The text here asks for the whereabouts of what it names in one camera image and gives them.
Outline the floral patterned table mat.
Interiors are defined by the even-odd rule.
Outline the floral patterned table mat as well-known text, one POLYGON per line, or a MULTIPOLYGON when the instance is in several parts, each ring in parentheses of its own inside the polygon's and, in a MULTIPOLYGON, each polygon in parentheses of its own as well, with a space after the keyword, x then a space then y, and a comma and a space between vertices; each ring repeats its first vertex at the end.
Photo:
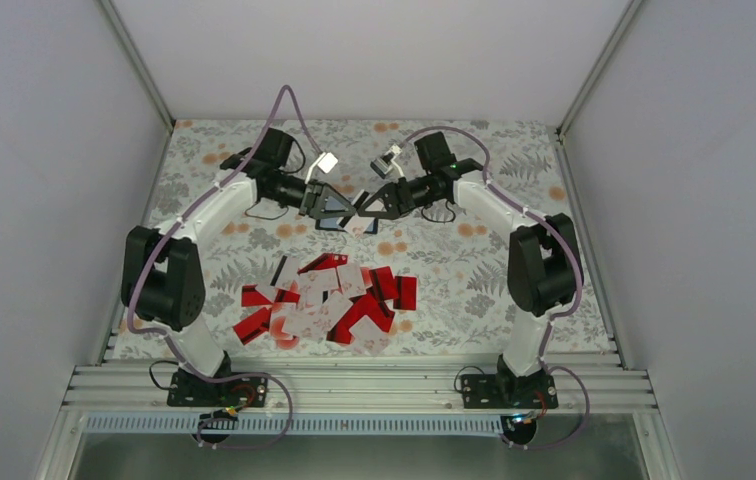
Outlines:
MULTIPOLYGON (((230 154, 251 145, 264 120, 179 120, 154 190, 150 224, 173 220, 203 191, 230 154)), ((523 121, 314 120, 308 129, 317 143, 340 159, 321 178, 352 198, 383 184, 369 162, 407 135, 430 125, 470 132, 488 147, 490 178, 515 195, 517 203, 546 214, 570 212, 565 184, 547 127, 523 121)), ((326 340, 283 340, 280 322, 271 333, 242 345, 233 327, 255 308, 241 304, 243 285, 271 276, 283 255, 309 262, 322 253, 349 254, 365 268, 390 267, 417 278, 417 309, 395 310, 384 355, 496 353, 506 345, 514 319, 528 317, 507 288, 508 250, 500 235, 479 217, 452 207, 456 218, 433 223, 420 212, 399 221, 380 221, 376 234, 316 230, 295 208, 277 220, 232 217, 202 257, 206 301, 199 319, 218 345, 233 357, 334 357, 355 354, 326 340)), ((609 350, 609 335, 590 279, 576 313, 559 319, 548 353, 609 350)), ((158 335, 127 331, 122 319, 112 359, 172 357, 158 335)))

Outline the red card far right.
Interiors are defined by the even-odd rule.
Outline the red card far right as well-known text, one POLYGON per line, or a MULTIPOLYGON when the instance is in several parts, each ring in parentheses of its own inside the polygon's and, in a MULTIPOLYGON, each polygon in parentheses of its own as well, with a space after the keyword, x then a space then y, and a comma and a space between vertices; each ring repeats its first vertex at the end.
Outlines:
POLYGON ((398 296, 394 300, 394 309, 401 311, 415 311, 417 308, 418 279, 412 276, 398 276, 398 296))

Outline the red card centre right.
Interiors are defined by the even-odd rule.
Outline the red card centre right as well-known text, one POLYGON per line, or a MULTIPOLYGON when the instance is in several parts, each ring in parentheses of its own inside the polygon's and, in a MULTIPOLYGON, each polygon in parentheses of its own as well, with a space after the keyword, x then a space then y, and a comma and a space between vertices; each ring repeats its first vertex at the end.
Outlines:
POLYGON ((395 300, 399 297, 398 282, 389 266, 370 269, 372 294, 381 301, 395 300))

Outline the red card lower right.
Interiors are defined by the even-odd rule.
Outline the red card lower right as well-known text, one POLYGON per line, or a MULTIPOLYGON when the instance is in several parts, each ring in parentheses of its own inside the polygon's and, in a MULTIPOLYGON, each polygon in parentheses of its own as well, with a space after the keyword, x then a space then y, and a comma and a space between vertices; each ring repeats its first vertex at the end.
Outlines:
POLYGON ((366 318, 374 323, 382 332, 388 333, 394 324, 395 312, 385 301, 376 297, 372 292, 355 298, 353 305, 327 334, 326 339, 343 345, 349 345, 353 339, 354 326, 366 318))

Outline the black card holder wallet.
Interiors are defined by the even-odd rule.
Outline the black card holder wallet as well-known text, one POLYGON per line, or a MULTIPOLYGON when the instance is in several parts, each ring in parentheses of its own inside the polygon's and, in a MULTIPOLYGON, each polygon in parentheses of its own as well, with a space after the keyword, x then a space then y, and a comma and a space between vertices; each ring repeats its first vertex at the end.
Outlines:
POLYGON ((320 219, 315 222, 315 228, 320 231, 345 232, 353 236, 376 234, 379 220, 377 218, 361 217, 334 217, 320 219))

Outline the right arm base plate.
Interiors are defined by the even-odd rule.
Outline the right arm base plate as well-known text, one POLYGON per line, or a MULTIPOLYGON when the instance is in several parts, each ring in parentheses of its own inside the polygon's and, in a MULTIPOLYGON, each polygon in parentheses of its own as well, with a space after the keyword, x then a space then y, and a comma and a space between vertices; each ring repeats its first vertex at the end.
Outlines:
POLYGON ((525 377, 464 374, 460 377, 463 405, 473 410, 555 409, 559 399, 554 378, 542 371, 525 377))

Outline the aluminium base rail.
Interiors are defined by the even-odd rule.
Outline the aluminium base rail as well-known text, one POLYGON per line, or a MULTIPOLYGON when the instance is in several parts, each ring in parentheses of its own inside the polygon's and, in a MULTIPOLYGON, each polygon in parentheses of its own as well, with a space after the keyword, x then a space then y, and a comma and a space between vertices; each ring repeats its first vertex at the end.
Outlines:
MULTIPOLYGON (((287 395, 298 413, 460 414, 460 370, 472 358, 319 358, 247 361, 246 371, 267 372, 264 411, 283 413, 287 395)), ((610 358, 566 356, 554 374, 556 414, 632 413, 658 407, 646 373, 624 370, 610 358)), ((157 411, 166 408, 165 386, 175 368, 149 361, 110 361, 74 369, 62 406, 68 410, 157 411)))

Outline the white floral card centre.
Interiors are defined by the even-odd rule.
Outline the white floral card centre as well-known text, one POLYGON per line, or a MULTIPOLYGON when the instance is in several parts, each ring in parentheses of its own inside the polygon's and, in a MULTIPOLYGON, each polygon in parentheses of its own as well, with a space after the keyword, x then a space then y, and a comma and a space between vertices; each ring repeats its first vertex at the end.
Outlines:
POLYGON ((326 292, 338 289, 339 280, 335 269, 311 270, 298 276, 297 285, 299 305, 310 308, 321 305, 326 292))

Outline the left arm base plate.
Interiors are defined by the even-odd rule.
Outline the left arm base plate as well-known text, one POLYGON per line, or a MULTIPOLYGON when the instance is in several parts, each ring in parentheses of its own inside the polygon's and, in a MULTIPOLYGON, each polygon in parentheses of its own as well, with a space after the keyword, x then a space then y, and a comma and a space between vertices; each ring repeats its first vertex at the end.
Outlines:
POLYGON ((166 399, 170 407, 263 407, 266 378, 239 377, 227 383, 209 383, 178 370, 171 380, 166 399))

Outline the aluminium frame post right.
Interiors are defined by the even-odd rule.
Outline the aluminium frame post right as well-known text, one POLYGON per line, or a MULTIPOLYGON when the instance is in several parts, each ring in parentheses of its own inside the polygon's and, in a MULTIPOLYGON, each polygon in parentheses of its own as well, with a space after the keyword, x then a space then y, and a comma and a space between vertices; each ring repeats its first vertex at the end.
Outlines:
POLYGON ((632 24, 642 10, 643 4, 643 0, 629 0, 626 3, 616 25, 605 41, 602 50, 591 66, 590 71, 582 82, 562 121, 556 128, 559 138, 565 138, 568 132, 572 129, 581 112, 590 100, 591 95, 596 90, 603 75, 606 73, 608 65, 613 60, 621 44, 625 41, 627 34, 632 29, 632 24))

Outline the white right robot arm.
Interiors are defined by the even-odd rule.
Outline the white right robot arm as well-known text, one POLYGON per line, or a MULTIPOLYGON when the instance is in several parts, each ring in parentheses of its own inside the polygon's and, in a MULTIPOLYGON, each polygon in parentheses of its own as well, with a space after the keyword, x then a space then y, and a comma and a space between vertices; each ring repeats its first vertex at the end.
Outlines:
POLYGON ((417 130, 405 138, 416 149, 424 175, 399 173, 357 209, 361 217, 400 219, 417 208, 445 201, 472 213, 508 248, 506 284, 527 319, 514 322, 497 360, 495 391, 509 407, 519 407, 534 391, 544 392, 550 369, 545 353, 555 320, 578 308, 584 275, 572 219, 545 215, 522 205, 494 181, 491 160, 459 160, 445 139, 448 126, 417 130))

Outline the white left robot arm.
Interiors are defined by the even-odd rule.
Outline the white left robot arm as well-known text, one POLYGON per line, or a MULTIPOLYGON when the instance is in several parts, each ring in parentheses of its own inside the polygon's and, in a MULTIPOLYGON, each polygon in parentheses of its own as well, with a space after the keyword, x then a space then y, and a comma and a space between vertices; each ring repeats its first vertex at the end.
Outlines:
POLYGON ((199 318, 206 298, 203 251, 238 213, 263 199, 315 220, 357 212, 330 184, 283 170, 289 156, 283 137, 264 127, 183 213, 157 227, 136 226, 126 237, 120 296, 127 328, 164 338, 179 367, 194 377, 193 392, 209 405, 230 396, 236 377, 199 318), (137 318, 145 327, 135 327, 137 318))

